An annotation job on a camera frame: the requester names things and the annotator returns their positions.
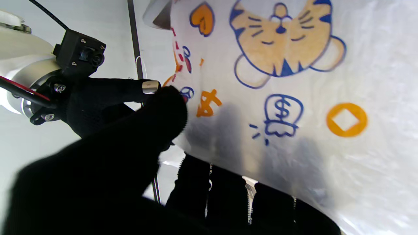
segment tiger ear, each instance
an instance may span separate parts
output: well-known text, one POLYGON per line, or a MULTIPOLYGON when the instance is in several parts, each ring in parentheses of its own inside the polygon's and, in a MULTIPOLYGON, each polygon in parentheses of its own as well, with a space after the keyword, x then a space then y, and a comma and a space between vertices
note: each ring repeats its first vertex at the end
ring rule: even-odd
POLYGON ((244 55, 240 55, 235 62, 235 76, 238 81, 246 87, 259 89, 263 87, 271 76, 260 73, 253 65, 251 65, 244 55))
POLYGON ((311 69, 319 72, 330 72, 344 60, 347 46, 340 38, 331 36, 329 45, 318 60, 311 65, 311 69))

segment orange dollar sign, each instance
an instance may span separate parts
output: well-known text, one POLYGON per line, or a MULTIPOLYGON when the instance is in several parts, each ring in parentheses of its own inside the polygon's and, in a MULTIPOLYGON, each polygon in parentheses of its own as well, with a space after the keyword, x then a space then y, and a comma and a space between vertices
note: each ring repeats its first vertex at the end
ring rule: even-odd
POLYGON ((200 98, 200 105, 197 108, 196 117, 211 117, 213 116, 213 110, 210 107, 210 104, 215 102, 216 105, 221 106, 222 102, 216 97, 216 90, 213 89, 212 92, 202 92, 200 98))

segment dollar sign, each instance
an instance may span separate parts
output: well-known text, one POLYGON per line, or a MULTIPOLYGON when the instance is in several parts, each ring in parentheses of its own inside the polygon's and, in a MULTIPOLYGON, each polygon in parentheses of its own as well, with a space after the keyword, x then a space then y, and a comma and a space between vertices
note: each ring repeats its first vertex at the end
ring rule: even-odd
POLYGON ((276 107, 276 109, 280 111, 279 114, 276 114, 276 117, 280 118, 280 120, 287 118, 289 116, 289 110, 285 109, 285 105, 290 106, 290 103, 287 102, 285 98, 282 98, 276 101, 276 103, 274 103, 274 106, 276 107))
POLYGON ((197 108, 196 117, 213 116, 213 110, 210 107, 210 104, 212 102, 214 102, 218 106, 222 105, 222 102, 216 97, 216 90, 213 89, 212 92, 202 92, 202 97, 200 98, 200 105, 197 108))

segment finger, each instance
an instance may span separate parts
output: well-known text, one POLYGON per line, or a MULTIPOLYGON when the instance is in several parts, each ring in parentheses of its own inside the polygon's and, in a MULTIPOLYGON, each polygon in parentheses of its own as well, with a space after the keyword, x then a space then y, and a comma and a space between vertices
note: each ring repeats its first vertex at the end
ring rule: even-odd
POLYGON ((124 102, 145 102, 161 88, 158 81, 131 79, 86 78, 79 82, 72 99, 93 106, 111 106, 124 102))

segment plastic bag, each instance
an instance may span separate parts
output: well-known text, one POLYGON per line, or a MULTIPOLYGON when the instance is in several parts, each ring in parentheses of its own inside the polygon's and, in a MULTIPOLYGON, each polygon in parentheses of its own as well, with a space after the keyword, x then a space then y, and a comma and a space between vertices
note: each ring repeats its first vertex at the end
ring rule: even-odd
POLYGON ((174 0, 186 152, 347 234, 416 234, 418 2, 174 0))

